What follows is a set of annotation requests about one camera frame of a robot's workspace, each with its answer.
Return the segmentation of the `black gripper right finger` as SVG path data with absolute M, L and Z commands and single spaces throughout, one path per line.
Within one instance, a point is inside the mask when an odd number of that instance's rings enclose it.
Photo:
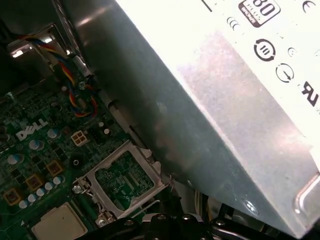
M 174 240 L 276 240 L 278 231 L 262 223 L 250 225 L 236 215 L 234 208 L 222 204 L 217 216 L 210 218 L 206 209 L 202 215 L 183 212 L 181 205 L 172 210 Z

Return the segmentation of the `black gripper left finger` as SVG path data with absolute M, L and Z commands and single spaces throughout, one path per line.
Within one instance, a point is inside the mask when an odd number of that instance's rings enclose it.
M 138 222 L 129 217 L 120 218 L 84 235 L 86 240 L 168 240 L 172 219 L 163 213 L 149 214 Z

